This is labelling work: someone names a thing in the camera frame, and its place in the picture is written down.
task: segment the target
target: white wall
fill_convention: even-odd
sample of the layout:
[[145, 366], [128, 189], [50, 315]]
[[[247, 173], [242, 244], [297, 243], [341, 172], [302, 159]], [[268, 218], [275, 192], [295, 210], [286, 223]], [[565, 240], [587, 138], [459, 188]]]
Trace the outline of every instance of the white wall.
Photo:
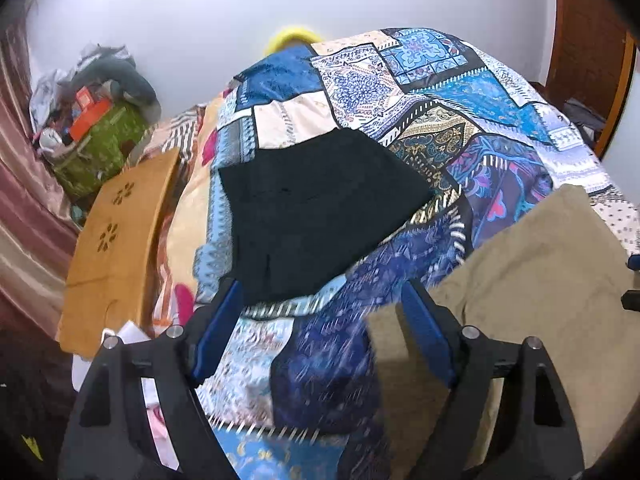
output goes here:
[[438, 28], [529, 80], [546, 80], [555, 19], [554, 12], [550, 22], [549, 5], [549, 0], [36, 0], [28, 14], [32, 82], [53, 68], [69, 68], [89, 41], [125, 43], [167, 116], [212, 98], [260, 59], [269, 38], [287, 25], [311, 28], [327, 39], [383, 27]]
[[640, 205], [640, 53], [625, 109], [602, 163], [626, 197]]

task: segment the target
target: yellow ring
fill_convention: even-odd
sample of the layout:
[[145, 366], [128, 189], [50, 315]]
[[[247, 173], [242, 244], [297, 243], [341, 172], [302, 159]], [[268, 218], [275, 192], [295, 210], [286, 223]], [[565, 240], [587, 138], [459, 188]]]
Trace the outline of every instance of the yellow ring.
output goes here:
[[265, 57], [287, 48], [293, 41], [312, 44], [321, 42], [322, 38], [316, 33], [307, 30], [306, 28], [289, 27], [271, 38], [269, 44], [267, 45], [267, 48], [264, 51]]

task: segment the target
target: satin curtain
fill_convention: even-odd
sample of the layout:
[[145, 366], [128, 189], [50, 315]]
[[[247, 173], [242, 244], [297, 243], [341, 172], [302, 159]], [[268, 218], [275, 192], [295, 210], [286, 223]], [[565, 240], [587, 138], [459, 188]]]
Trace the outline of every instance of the satin curtain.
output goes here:
[[0, 327], [55, 337], [77, 230], [60, 184], [31, 146], [22, 16], [0, 37]]

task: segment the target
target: folded khaki garment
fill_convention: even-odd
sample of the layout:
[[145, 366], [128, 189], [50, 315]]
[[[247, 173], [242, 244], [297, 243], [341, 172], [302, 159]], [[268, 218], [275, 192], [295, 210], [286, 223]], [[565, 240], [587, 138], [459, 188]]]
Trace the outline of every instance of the folded khaki garment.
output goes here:
[[[497, 234], [429, 293], [462, 324], [490, 338], [542, 339], [577, 421], [589, 467], [633, 412], [640, 395], [640, 313], [623, 310], [634, 287], [626, 253], [591, 209], [584, 189], [562, 186], [521, 221]], [[367, 323], [391, 440], [402, 478], [433, 431], [447, 391], [427, 370], [400, 305]], [[494, 381], [472, 460], [491, 438], [501, 384]]]

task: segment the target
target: bed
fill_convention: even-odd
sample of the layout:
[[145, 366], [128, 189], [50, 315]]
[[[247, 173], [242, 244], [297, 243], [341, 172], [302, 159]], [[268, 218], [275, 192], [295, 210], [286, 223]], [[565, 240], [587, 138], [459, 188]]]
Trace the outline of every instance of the bed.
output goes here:
[[[440, 283], [560, 185], [584, 187], [628, 254], [640, 251], [635, 206], [522, 76], [449, 34], [376, 30], [265, 58], [209, 104], [149, 131], [132, 153], [135, 164], [180, 147], [179, 200], [158, 249], [156, 332], [212, 300], [231, 270], [218, 170], [336, 127], [387, 147], [436, 195], [315, 295], [245, 307], [198, 390], [241, 478], [388, 478], [364, 316], [396, 302], [409, 278]], [[162, 461], [175, 467], [161, 413], [149, 415]]]

